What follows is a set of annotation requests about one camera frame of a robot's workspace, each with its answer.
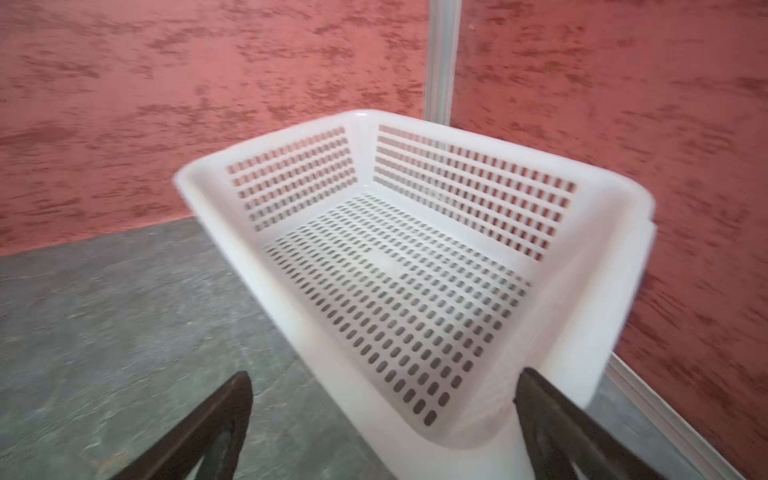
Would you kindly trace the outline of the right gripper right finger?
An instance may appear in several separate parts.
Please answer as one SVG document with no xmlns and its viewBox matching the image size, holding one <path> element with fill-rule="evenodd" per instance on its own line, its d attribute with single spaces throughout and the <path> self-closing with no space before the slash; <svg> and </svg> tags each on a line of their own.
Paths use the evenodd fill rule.
<svg viewBox="0 0 768 480">
<path fill-rule="evenodd" d="M 522 370 L 514 399 L 537 479 L 661 479 L 537 370 Z"/>
</svg>

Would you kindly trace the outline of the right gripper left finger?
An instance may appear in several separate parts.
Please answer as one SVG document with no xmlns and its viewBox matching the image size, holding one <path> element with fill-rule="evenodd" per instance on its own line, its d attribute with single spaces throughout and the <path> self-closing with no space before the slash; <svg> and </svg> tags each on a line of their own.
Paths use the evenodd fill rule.
<svg viewBox="0 0 768 480">
<path fill-rule="evenodd" d="M 225 381 L 189 415 L 116 479 L 231 479 L 246 437 L 253 391 L 240 371 Z"/>
</svg>

